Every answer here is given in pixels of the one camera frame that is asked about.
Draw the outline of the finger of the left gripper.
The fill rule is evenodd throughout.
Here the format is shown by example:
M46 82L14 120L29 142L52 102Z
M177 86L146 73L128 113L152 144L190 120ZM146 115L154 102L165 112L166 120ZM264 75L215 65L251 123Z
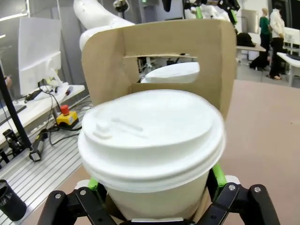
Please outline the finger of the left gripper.
M195 15L196 19L202 19L202 11L200 8L201 5L200 0L185 0L184 1L184 12L188 10L190 14Z
M240 9L237 0L219 0L217 6L228 14L232 24L237 23L236 12Z

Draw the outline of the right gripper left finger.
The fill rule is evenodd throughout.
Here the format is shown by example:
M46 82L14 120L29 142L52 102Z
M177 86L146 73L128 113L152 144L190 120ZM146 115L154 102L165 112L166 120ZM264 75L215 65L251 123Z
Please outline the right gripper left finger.
M52 191L44 204L44 224L74 225L78 218L87 217L92 225L109 225L106 195L106 189L98 182L95 187L80 187L70 194Z

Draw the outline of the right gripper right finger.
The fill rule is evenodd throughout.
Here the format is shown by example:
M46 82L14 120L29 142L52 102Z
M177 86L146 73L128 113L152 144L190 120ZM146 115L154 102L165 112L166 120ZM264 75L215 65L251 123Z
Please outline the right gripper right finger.
M280 221L267 188L262 184L244 188L228 182L219 164L210 169L207 188L211 205L198 225L222 225L228 214L237 213L246 225L279 225Z

